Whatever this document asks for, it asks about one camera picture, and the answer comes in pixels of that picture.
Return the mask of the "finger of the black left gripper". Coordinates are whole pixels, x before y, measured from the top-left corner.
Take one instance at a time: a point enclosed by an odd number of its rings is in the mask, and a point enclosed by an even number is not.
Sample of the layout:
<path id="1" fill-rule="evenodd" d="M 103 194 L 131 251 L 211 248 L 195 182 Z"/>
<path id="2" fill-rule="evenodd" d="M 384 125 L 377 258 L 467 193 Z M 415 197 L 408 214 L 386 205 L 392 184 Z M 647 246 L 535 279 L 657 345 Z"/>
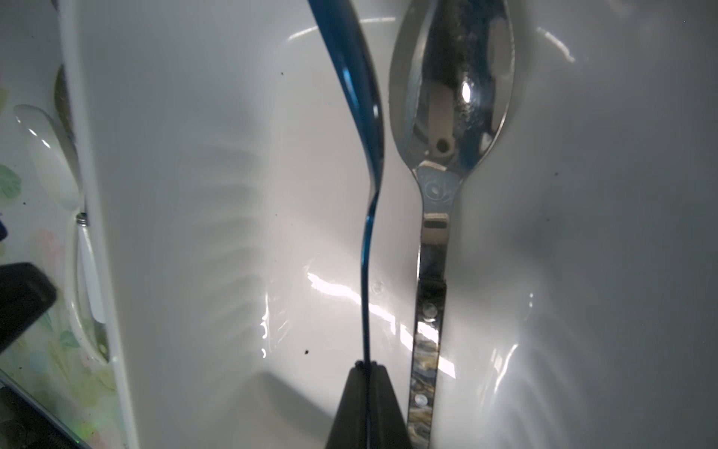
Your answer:
<path id="1" fill-rule="evenodd" d="M 57 299 L 50 278 L 28 262 L 1 266 L 1 352 L 35 324 Z"/>

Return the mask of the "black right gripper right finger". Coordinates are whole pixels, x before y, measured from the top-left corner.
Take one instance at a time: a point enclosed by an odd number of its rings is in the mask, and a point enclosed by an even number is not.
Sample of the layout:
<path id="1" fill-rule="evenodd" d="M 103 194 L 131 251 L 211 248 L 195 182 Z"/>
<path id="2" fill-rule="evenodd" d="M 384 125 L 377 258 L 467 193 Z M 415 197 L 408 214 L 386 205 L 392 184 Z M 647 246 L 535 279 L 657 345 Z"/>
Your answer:
<path id="1" fill-rule="evenodd" d="M 412 449 L 398 399 L 383 365 L 373 362 L 368 386 L 368 447 Z"/>

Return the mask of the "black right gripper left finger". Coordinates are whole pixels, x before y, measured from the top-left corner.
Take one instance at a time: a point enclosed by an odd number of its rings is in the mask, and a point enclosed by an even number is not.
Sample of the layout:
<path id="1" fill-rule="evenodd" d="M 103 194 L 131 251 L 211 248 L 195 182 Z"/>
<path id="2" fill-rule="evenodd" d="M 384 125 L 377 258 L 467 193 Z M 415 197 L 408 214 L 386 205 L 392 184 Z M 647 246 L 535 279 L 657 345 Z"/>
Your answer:
<path id="1" fill-rule="evenodd" d="M 368 447 L 368 370 L 357 361 L 349 371 L 326 449 Z"/>

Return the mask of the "silver spoon marbled handle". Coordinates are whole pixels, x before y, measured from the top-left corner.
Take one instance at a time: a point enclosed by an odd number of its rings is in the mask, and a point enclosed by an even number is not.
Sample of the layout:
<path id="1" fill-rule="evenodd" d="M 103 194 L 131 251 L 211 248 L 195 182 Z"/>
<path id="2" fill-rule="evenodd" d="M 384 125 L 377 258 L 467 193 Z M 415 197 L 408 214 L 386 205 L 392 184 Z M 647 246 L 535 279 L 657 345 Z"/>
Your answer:
<path id="1" fill-rule="evenodd" d="M 422 197 L 407 431 L 430 445 L 454 200 L 497 140 L 510 105 L 515 44 L 504 1 L 413 1 L 389 75 L 398 154 Z"/>

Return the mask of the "blue metal spoon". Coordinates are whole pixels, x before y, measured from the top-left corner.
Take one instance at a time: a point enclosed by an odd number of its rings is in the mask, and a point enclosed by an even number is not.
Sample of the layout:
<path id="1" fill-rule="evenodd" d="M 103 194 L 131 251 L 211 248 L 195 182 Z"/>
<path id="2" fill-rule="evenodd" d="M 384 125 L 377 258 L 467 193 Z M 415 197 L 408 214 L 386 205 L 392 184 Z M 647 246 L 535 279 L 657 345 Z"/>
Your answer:
<path id="1" fill-rule="evenodd" d="M 346 0 L 312 1 L 310 9 L 355 121 L 368 165 L 368 209 L 360 256 L 363 364 L 368 367 L 371 365 L 369 260 L 385 155 L 380 89 L 365 35 L 352 3 Z"/>

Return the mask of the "white plastic storage box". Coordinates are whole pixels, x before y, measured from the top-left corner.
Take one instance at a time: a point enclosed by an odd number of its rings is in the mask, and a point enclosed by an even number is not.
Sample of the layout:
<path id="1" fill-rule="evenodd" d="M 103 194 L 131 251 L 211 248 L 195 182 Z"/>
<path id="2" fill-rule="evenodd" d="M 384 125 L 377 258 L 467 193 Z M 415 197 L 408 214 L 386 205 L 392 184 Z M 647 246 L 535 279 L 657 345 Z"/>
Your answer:
<path id="1" fill-rule="evenodd" d="M 452 210 L 435 448 L 717 445 L 717 5 L 512 1 Z M 368 168 L 305 1 L 63 1 L 127 444 L 322 448 Z"/>

